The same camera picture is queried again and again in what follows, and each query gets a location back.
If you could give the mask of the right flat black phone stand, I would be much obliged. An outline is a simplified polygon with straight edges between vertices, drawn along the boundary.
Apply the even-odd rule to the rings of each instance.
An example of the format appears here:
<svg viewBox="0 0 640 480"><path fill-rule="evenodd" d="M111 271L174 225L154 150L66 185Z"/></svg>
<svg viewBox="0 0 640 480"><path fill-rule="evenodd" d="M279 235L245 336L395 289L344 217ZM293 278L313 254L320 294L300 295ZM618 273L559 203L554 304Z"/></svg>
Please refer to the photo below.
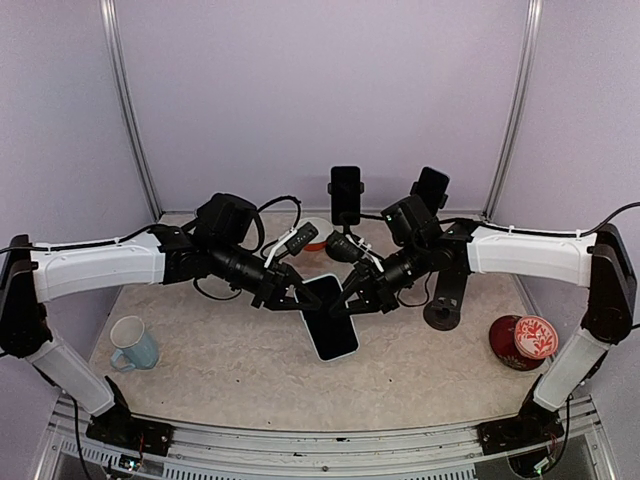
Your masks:
<svg viewBox="0 0 640 480"><path fill-rule="evenodd" d="M453 269L438 274L434 297L423 310L423 318L431 328L450 331L459 325L467 280L467 273Z"/></svg>

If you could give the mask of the black pole phone stand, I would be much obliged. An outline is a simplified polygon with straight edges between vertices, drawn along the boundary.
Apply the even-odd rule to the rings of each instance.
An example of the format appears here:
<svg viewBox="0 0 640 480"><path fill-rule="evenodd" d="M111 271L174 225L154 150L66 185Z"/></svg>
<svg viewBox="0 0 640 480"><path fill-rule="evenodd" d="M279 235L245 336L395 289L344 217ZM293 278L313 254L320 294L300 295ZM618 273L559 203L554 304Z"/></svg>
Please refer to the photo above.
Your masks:
<svg viewBox="0 0 640 480"><path fill-rule="evenodd" d="M341 226L344 233L350 233L351 227L360 223L361 196L364 183L330 182L327 185L330 197L330 216L334 226Z"/></svg>
<svg viewBox="0 0 640 480"><path fill-rule="evenodd" d="M423 201L430 214L436 217L439 210L444 207L448 200L447 188L447 181L416 181L411 187L410 194L417 195Z"/></svg>

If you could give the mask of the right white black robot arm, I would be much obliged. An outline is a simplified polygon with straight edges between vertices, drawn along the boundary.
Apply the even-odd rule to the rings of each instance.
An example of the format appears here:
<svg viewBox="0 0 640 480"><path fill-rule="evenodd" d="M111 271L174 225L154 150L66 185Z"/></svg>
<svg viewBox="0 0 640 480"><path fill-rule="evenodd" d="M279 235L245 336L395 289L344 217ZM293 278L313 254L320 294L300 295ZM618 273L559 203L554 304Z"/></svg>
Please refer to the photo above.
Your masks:
<svg viewBox="0 0 640 480"><path fill-rule="evenodd" d="M437 276L423 318L448 331L461 318L472 274L512 274L586 288L587 307L579 327L556 355L513 419L511 433L523 444L535 442L557 411L609 349L633 329L637 279L618 229L608 221L574 232L533 231L468 218L441 220L417 195L381 212L397 251L378 258L363 240L333 232L329 247L353 268L331 305L334 315L388 313L399 307L398 292L420 278Z"/></svg>

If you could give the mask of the black teal phone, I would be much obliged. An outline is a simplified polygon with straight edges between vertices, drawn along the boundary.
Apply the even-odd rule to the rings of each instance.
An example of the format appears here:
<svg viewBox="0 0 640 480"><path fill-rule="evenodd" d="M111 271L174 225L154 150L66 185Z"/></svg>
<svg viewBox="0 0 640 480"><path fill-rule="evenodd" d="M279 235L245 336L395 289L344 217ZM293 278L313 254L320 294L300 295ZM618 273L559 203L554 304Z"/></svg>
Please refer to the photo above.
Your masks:
<svg viewBox="0 0 640 480"><path fill-rule="evenodd" d="M331 221L341 225L345 220L348 225L358 225L361 194L361 170L358 166L333 166L330 170L328 185L331 203Z"/></svg>

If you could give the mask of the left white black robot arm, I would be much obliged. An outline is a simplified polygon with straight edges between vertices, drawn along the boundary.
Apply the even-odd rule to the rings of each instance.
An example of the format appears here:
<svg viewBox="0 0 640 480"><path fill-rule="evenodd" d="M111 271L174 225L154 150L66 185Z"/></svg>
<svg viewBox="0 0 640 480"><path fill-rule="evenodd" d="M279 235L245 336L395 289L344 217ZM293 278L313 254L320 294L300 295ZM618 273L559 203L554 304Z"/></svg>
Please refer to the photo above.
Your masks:
<svg viewBox="0 0 640 480"><path fill-rule="evenodd" d="M129 285L173 285L213 276L251 294L254 308L319 309L320 299L293 266L274 255L262 259L244 247L251 226L264 231L260 208L239 196L216 193L182 226L155 223L88 242L14 237L1 251L2 355L31 364L115 442L133 443L140 424L119 387L98 376L49 324L48 305Z"/></svg>

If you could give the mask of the dark red saucer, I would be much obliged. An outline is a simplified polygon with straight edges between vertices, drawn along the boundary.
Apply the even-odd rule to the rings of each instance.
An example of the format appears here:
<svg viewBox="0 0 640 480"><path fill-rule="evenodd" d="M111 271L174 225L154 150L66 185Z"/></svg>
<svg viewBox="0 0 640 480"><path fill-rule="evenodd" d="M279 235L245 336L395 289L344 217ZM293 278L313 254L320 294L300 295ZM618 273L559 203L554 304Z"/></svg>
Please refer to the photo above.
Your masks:
<svg viewBox="0 0 640 480"><path fill-rule="evenodd" d="M489 344L494 355L505 366L516 371L532 371L544 361L523 356L515 344L515 327L518 315L505 315L496 319L489 329Z"/></svg>

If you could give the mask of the red patterned bowl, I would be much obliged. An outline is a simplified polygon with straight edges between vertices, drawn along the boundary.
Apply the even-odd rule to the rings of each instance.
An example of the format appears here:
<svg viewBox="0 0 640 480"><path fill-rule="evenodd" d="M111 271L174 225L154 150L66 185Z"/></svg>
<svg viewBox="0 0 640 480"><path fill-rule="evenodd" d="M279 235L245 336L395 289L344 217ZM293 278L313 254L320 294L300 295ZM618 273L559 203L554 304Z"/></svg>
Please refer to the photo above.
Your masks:
<svg viewBox="0 0 640 480"><path fill-rule="evenodd" d="M516 322L514 343L524 357L544 360L556 353L559 337L547 320L537 316L523 316Z"/></svg>

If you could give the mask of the blue cased bottom phone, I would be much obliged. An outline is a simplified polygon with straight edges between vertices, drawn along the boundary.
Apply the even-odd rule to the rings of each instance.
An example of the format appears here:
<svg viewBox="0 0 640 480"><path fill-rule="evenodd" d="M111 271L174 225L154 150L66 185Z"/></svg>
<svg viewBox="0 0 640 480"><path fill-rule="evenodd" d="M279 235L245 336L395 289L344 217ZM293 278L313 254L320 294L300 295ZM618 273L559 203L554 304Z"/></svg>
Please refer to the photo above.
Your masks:
<svg viewBox="0 0 640 480"><path fill-rule="evenodd" d="M354 354L360 343L353 320L350 316L332 316L329 313L329 308L342 293L338 277L324 274L303 284L322 301L319 309L301 311L301 318L319 360L330 362Z"/></svg>

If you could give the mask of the aluminium frame post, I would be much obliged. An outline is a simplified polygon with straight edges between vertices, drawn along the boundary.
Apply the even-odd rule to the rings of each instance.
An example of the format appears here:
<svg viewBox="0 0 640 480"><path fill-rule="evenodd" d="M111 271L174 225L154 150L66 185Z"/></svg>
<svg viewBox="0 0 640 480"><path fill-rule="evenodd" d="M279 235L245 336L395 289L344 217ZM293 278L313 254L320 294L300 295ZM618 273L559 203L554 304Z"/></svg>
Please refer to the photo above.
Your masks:
<svg viewBox="0 0 640 480"><path fill-rule="evenodd" d="M482 210L482 216L487 220L493 219L496 215L513 160L520 125L525 111L531 75L534 69L543 7L543 0L530 0L527 3L527 15L514 92L499 150L498 163Z"/></svg>
<svg viewBox="0 0 640 480"><path fill-rule="evenodd" d="M129 88L124 50L120 38L116 2L113 0L101 0L99 5L115 88L133 155L135 169L149 213L154 220L159 220L163 215L163 209L145 155L135 114L134 102Z"/></svg>

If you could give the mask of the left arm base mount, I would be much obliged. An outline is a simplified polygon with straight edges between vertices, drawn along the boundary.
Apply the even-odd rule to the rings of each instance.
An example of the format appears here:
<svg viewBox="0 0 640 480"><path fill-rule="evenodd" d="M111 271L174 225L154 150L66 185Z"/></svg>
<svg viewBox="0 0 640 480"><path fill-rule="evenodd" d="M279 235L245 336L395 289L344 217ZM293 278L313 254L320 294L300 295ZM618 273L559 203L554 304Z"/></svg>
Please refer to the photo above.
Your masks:
<svg viewBox="0 0 640 480"><path fill-rule="evenodd" d="M92 415L86 436L108 445L166 457L173 439L169 423L144 419L131 413L120 388L108 376L114 405L100 415Z"/></svg>

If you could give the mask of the light blue mug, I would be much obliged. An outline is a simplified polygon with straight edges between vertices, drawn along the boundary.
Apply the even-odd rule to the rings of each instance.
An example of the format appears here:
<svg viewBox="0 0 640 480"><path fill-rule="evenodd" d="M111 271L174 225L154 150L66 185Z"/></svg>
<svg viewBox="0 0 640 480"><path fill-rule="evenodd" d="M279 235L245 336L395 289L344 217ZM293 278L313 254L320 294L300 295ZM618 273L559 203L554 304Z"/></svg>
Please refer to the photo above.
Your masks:
<svg viewBox="0 0 640 480"><path fill-rule="evenodd" d="M159 361L159 348L138 316L125 316L112 326L109 339L114 347L111 367L118 372L151 370Z"/></svg>

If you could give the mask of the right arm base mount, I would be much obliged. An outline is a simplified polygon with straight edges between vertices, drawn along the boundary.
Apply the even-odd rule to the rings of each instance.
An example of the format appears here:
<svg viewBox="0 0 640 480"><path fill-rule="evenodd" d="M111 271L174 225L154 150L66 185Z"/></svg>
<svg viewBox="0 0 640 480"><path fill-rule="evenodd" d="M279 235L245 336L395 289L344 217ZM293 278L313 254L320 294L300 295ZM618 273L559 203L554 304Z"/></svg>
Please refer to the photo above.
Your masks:
<svg viewBox="0 0 640 480"><path fill-rule="evenodd" d="M547 410L534 402L534 391L541 378L536 379L516 415L477 426L484 455L537 445L565 434L558 409Z"/></svg>

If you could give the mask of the left aluminium frame post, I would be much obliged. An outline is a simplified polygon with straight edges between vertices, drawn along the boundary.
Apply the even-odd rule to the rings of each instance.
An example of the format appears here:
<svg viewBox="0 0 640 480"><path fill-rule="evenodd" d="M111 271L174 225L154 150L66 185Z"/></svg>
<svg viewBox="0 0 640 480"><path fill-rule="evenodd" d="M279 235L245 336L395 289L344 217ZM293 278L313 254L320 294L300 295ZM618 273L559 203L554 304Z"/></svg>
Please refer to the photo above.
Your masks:
<svg viewBox="0 0 640 480"><path fill-rule="evenodd" d="M163 215L163 209L145 155L135 114L134 102L129 88L124 50L120 38L116 2L113 0L101 0L99 5L115 88L133 155L135 169L149 213L154 220L159 220Z"/></svg>

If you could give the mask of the right aluminium frame post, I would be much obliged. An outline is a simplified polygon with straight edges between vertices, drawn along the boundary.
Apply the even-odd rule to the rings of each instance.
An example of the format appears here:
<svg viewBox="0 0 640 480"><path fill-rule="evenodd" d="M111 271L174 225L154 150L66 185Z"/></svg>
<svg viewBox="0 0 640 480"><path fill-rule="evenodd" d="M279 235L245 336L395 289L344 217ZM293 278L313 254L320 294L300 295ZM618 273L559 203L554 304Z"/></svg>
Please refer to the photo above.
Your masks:
<svg viewBox="0 0 640 480"><path fill-rule="evenodd" d="M543 7L543 0L530 0L527 3L527 15L514 92L499 150L498 163L482 210L482 216L487 220L493 219L496 215L513 160L520 125L525 111L531 75L534 69Z"/></svg>

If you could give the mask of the orange white bowl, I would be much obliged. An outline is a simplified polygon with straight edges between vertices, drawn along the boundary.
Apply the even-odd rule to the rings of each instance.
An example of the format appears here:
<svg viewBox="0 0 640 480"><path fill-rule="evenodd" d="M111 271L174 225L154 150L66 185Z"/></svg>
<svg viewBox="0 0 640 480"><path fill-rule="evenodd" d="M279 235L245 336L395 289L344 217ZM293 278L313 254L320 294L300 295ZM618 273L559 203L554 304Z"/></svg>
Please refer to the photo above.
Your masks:
<svg viewBox="0 0 640 480"><path fill-rule="evenodd" d="M299 226L302 227L306 223L313 225L318 231L318 234L304 247L304 250L309 252L323 250L327 245L328 237L334 231L334 226L329 220L317 216L303 217L300 220Z"/></svg>

